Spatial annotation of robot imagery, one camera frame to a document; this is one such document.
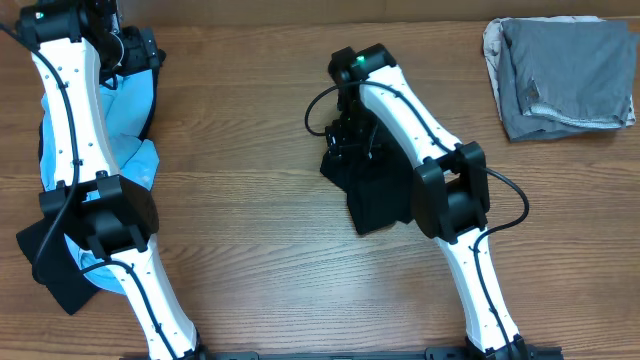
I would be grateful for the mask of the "black t-shirt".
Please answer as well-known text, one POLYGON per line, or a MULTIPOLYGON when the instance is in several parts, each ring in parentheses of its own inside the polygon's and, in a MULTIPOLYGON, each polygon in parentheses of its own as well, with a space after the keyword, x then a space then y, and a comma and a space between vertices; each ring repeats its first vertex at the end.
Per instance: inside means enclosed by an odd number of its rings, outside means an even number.
POLYGON ((345 192, 360 235, 414 220, 410 209, 413 168, 389 131, 378 125, 379 158, 331 160, 326 151, 320 166, 321 174, 345 192))

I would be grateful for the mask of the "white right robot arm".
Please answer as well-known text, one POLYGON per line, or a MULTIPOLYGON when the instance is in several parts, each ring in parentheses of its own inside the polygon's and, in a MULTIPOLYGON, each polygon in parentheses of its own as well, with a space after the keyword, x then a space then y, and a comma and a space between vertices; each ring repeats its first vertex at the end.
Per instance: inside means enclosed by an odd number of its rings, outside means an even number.
POLYGON ((356 231, 365 235, 415 222, 441 249, 465 315, 464 359, 530 359, 493 267, 487 214, 490 169, 475 142, 443 128, 381 44, 332 54, 328 73, 339 117, 322 132, 321 173, 347 195, 356 231))

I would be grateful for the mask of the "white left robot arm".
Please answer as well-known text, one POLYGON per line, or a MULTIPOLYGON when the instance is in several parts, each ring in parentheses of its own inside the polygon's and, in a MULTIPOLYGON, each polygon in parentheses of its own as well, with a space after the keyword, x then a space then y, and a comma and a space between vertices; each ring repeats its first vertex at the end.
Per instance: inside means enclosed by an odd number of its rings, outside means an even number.
POLYGON ((148 137, 165 53, 148 28, 123 26, 114 1, 39 1, 12 36, 45 94, 39 128, 42 219, 17 242, 68 314, 99 291, 125 296, 151 359, 203 359, 194 323, 162 264, 148 137))

